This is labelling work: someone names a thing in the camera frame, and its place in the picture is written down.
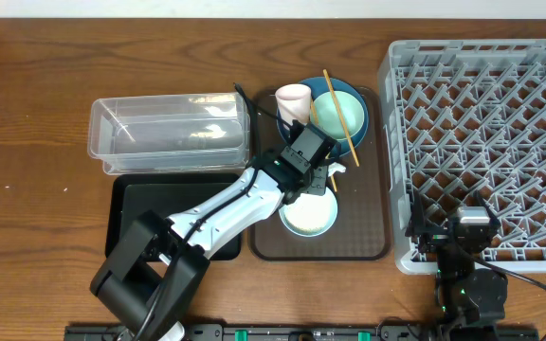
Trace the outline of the pink cup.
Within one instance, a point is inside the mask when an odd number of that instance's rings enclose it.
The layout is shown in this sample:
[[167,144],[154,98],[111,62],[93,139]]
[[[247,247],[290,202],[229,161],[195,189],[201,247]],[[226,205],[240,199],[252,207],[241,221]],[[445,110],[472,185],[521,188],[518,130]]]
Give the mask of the pink cup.
[[301,124],[309,122],[311,103],[309,86],[299,83],[282,86],[276,91],[275,98],[284,121],[292,123],[297,120]]

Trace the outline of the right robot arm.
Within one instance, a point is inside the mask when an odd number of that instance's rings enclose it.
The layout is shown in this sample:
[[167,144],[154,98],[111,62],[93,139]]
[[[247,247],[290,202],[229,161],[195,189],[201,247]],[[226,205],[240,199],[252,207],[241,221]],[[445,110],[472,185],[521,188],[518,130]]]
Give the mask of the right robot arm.
[[474,256],[490,246],[501,227],[479,193],[475,206],[460,206],[440,224],[428,222],[424,199],[413,192],[405,232],[417,239],[421,253],[436,256],[434,295],[443,317],[419,336],[421,340],[498,340],[496,322],[505,317],[506,275],[476,268]]

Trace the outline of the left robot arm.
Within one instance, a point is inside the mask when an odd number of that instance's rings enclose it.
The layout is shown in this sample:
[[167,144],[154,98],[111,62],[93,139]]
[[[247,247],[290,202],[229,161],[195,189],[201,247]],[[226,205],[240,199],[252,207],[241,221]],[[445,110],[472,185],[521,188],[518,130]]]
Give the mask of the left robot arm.
[[287,146],[255,160],[207,201],[162,218],[142,213],[90,283],[92,294],[135,340],[179,340],[180,321],[212,256],[281,205],[298,199],[328,152]]

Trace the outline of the white tissue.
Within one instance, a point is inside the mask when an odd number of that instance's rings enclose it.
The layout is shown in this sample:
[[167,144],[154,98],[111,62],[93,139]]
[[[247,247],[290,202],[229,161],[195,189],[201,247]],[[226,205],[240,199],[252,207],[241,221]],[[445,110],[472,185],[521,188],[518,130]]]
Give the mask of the white tissue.
[[338,162],[334,162],[328,166],[327,169],[327,175],[331,177],[336,172],[344,173],[346,171],[346,167],[339,164]]

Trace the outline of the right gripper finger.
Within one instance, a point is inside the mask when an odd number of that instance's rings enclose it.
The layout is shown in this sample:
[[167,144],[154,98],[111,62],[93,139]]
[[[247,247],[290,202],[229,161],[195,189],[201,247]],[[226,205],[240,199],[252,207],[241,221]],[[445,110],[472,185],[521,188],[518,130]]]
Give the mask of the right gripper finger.
[[492,211],[492,209],[489,207],[489,205],[486,203],[486,201],[483,199],[482,195],[478,192],[478,191],[475,191],[473,193],[473,196],[475,198],[475,200],[477,201],[477,203],[479,204],[479,206],[483,207],[489,217],[489,222],[490,223],[498,223],[500,220],[498,219],[498,217],[494,214],[494,212]]
[[409,223],[409,234],[411,236],[419,236],[426,228],[425,211],[421,195],[417,189],[413,191],[414,202],[411,207],[411,218]]

